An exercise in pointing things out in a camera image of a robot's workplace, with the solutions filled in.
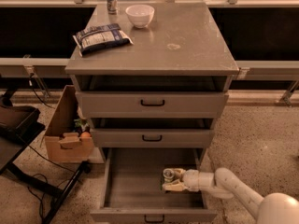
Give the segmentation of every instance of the drawer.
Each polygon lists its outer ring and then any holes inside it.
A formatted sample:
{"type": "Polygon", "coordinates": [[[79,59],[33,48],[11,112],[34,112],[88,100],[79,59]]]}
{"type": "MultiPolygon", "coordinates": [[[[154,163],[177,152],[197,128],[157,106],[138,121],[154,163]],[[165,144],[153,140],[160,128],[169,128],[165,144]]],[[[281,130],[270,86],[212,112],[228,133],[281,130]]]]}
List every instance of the drawer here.
{"type": "Polygon", "coordinates": [[[200,192],[161,190],[164,168],[196,169],[201,149],[111,148],[107,157],[100,207],[95,222],[211,222],[200,192]]]}
{"type": "Polygon", "coordinates": [[[92,129],[97,147],[197,147],[210,146],[212,130],[92,129]]]}
{"type": "Polygon", "coordinates": [[[222,92],[77,92],[86,118],[218,118],[227,98],[222,92]]]}

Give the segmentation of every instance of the drawer handle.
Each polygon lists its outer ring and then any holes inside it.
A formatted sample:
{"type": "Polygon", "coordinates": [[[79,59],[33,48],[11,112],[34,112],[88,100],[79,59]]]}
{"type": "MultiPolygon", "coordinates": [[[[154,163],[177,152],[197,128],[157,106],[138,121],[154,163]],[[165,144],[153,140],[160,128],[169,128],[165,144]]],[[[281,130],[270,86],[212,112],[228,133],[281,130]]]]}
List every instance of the drawer handle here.
{"type": "Polygon", "coordinates": [[[162,140],[162,136],[159,135],[159,138],[157,139],[148,139],[146,138],[146,135],[142,135],[142,140],[145,142],[160,142],[162,140]]]}
{"type": "Polygon", "coordinates": [[[144,221],[146,223],[164,223],[164,215],[162,215],[162,220],[147,220],[147,215],[144,215],[144,221]]]}
{"type": "Polygon", "coordinates": [[[164,106],[164,105],[165,105],[165,100],[162,100],[160,104],[146,104],[146,103],[144,102],[144,100],[141,100],[141,101],[140,101],[140,104],[141,104],[142,106],[164,106]]]}

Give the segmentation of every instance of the cardboard box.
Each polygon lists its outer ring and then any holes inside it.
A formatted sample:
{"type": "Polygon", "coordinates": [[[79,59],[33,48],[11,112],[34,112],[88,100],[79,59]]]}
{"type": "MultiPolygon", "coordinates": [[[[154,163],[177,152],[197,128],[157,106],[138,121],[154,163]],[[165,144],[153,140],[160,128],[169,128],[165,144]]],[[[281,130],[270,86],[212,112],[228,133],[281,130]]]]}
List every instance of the cardboard box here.
{"type": "Polygon", "coordinates": [[[57,162],[103,163],[99,148],[91,137],[78,138],[74,129],[78,103],[74,86],[65,86],[56,110],[45,132],[48,159],[57,162]]]}

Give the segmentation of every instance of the gray cabinet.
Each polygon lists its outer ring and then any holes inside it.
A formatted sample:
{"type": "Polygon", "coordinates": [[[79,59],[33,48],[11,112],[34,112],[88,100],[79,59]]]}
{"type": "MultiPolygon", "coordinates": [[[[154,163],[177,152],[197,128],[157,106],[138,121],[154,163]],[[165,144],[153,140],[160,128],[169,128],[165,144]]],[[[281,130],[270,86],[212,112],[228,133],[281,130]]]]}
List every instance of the gray cabinet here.
{"type": "Polygon", "coordinates": [[[90,25],[118,23],[134,44],[80,57],[65,71],[102,150],[106,175],[98,222],[212,221],[202,194],[163,193],[166,167],[199,169],[238,68],[204,3],[151,3],[136,29],[120,3],[97,6],[90,25]]]}

